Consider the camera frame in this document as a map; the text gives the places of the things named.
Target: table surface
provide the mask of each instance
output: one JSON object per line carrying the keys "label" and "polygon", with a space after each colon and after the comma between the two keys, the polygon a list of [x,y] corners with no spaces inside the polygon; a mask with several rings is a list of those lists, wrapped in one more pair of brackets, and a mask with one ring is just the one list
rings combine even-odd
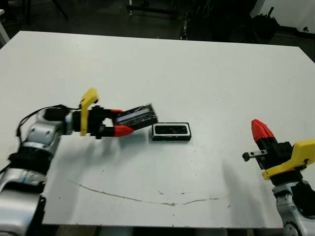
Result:
{"label": "table surface", "polygon": [[[77,106],[90,87],[106,108],[151,102],[160,122],[189,122],[190,142],[62,137],[51,164],[46,224],[279,228],[251,120],[278,141],[313,139],[315,65],[297,47],[19,32],[0,50],[0,166],[18,121]],[[315,166],[304,178],[315,186]]]}

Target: floor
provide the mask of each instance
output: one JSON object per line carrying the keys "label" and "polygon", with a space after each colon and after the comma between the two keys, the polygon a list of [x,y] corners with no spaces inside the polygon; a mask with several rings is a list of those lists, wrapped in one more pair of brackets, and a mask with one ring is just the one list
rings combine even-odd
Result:
{"label": "floor", "polygon": [[[174,0],[150,0],[151,7],[171,8]],[[63,33],[80,33],[96,35],[112,35],[123,37],[145,37],[161,39],[179,39],[184,18],[134,12],[129,17],[126,10],[126,0],[59,0],[62,8],[68,14],[66,20],[57,10],[51,0],[32,0],[31,24],[28,25],[21,7],[12,7],[19,24],[5,26],[10,38],[20,30],[49,31]],[[141,4],[142,0],[133,0]],[[190,0],[182,0],[181,12],[191,8]],[[191,22],[189,24],[189,40],[211,41],[211,32],[206,23]],[[247,42],[241,30],[234,30],[229,41]],[[315,40],[296,37],[291,33],[278,31],[268,44],[298,46],[315,62]],[[46,226],[45,235],[78,235],[94,236],[95,227]]]}

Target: white wall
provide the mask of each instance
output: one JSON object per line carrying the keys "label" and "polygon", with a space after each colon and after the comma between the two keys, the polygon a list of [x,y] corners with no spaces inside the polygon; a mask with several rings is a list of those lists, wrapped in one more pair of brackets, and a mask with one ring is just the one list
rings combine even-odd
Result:
{"label": "white wall", "polygon": [[265,0],[260,13],[272,13],[281,26],[295,27],[303,32],[308,27],[309,33],[315,33],[315,0]]}

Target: black plastic case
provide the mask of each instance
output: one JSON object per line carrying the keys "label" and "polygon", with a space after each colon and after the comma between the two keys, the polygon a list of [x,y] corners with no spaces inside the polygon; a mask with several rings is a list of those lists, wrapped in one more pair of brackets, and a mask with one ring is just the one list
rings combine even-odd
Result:
{"label": "black plastic case", "polygon": [[189,141],[191,131],[188,123],[156,123],[152,125],[153,141]]}
{"label": "black plastic case", "polygon": [[127,125],[137,130],[157,123],[157,121],[158,118],[151,104],[146,104],[120,113],[116,118],[115,125]]}

